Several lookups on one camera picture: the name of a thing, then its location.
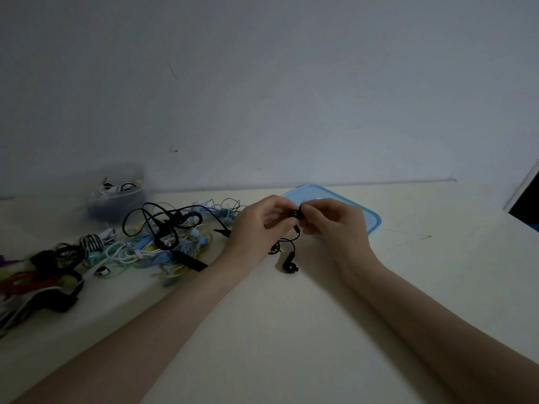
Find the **table surface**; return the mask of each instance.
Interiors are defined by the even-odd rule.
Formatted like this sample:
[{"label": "table surface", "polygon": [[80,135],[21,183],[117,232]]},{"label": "table surface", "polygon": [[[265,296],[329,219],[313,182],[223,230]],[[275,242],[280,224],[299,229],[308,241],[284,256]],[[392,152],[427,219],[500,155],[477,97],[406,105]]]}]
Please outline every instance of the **table surface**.
[{"label": "table surface", "polygon": [[[330,189],[382,217],[370,241],[390,269],[539,361],[537,232],[483,206],[457,182]],[[185,206],[232,197],[247,205],[286,191],[200,190],[154,199]],[[81,224],[74,217],[80,208],[73,204],[65,198],[0,201],[2,253],[26,255],[102,228]],[[201,257],[205,262],[225,244],[224,237],[214,238]],[[285,275],[278,271],[284,254],[267,257],[199,326],[144,403],[454,402],[407,346],[341,284],[319,237],[302,236],[297,248],[300,271]],[[72,310],[38,312],[0,340],[0,402],[163,297],[168,291],[152,272],[133,269],[117,278],[91,278]]]}]

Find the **hand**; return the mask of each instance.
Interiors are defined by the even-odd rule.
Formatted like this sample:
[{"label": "hand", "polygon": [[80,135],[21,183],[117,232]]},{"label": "hand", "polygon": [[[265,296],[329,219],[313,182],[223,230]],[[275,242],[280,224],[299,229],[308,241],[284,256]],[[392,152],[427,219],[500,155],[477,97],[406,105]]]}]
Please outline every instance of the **hand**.
[{"label": "hand", "polygon": [[377,260],[361,208],[327,198],[306,201],[301,204],[301,212],[303,233],[323,235],[345,281],[351,281],[358,271]]},{"label": "hand", "polygon": [[246,207],[234,222],[222,257],[253,268],[266,257],[273,244],[298,223],[297,218],[288,217],[290,210],[298,208],[279,196],[269,196]]}]

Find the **right hand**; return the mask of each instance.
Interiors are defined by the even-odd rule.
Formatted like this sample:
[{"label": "right hand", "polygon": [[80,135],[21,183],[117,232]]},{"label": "right hand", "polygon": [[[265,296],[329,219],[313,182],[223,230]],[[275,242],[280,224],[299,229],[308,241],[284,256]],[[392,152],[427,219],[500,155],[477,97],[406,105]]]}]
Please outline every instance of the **right hand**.
[{"label": "right hand", "polygon": [[323,235],[345,281],[377,261],[361,208],[327,198],[302,203],[301,212],[303,233]]}]

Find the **light blue lid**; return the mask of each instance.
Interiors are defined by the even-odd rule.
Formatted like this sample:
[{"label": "light blue lid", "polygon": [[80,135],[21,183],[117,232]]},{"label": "light blue lid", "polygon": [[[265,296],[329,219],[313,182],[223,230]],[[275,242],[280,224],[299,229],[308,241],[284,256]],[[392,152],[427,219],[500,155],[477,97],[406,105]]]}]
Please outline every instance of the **light blue lid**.
[{"label": "light blue lid", "polygon": [[304,184],[282,195],[292,200],[297,205],[300,205],[304,201],[316,200],[319,198],[334,198],[335,200],[342,201],[343,203],[352,204],[363,210],[365,216],[365,223],[367,224],[367,232],[371,234],[382,223],[382,219],[374,211],[363,207],[361,204],[354,203],[353,201],[334,193],[324,187],[317,186],[315,184]]}]

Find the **black earbud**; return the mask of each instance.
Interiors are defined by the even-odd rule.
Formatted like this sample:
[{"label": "black earbud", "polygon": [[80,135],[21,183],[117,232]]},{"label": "black earbud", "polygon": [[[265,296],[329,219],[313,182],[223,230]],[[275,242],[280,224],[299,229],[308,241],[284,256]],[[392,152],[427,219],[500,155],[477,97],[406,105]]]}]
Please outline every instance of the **black earbud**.
[{"label": "black earbud", "polygon": [[294,274],[299,271],[298,266],[292,262],[295,256],[295,252],[290,252],[286,257],[285,263],[282,264],[282,270],[285,271],[287,274]]},{"label": "black earbud", "polygon": [[303,218],[303,213],[301,212],[301,207],[299,210],[290,210],[288,212],[288,217],[296,217],[298,220]]}]

